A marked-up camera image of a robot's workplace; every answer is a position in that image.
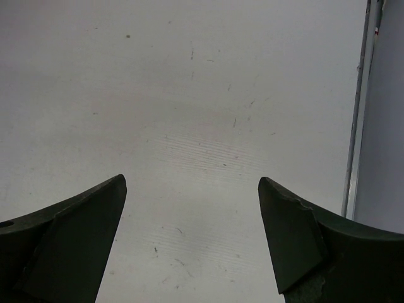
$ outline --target metal frame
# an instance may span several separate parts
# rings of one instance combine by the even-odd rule
[[[353,110],[347,176],[345,179],[344,198],[342,203],[342,216],[350,220],[353,220],[355,216],[355,200],[359,177],[359,160],[360,149],[362,146],[367,86],[374,50],[374,32],[377,24],[377,17],[381,12],[381,7],[382,1],[368,0],[367,2],[364,38],[360,54],[357,93]]]

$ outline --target dark green metal part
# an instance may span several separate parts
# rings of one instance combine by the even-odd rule
[[[258,191],[286,303],[404,302],[404,235],[347,220],[269,178]]]
[[[125,198],[118,175],[0,223],[0,302],[95,302]]]

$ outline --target curved metal edge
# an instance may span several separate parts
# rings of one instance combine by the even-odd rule
[[[91,198],[91,195],[96,193],[98,190],[107,186],[109,183],[113,182],[117,178],[124,178],[123,175],[117,175],[115,177],[110,178],[109,180],[100,183],[97,186],[94,186],[76,196],[58,202],[56,204],[50,205],[48,207],[42,208],[41,210],[37,210],[33,213],[29,213],[27,215],[23,215],[21,217],[17,217],[14,219],[6,220],[4,222],[11,222],[12,224],[9,226],[2,227],[0,229],[0,235],[11,234],[13,232],[21,232],[26,229],[30,229],[34,226],[38,226],[43,223],[47,223],[54,219],[54,217],[67,209],[71,209],[72,207],[77,207],[80,204],[87,201]]]

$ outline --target bolt hole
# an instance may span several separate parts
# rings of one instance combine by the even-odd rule
[[[12,226],[12,225],[14,225],[14,222],[12,222],[12,221],[0,222],[0,229],[3,228],[3,227],[9,227],[9,226]]]

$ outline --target white floor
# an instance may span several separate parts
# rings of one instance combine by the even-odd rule
[[[0,220],[123,173],[97,302],[283,302],[261,176],[339,213],[366,0],[0,3]]]

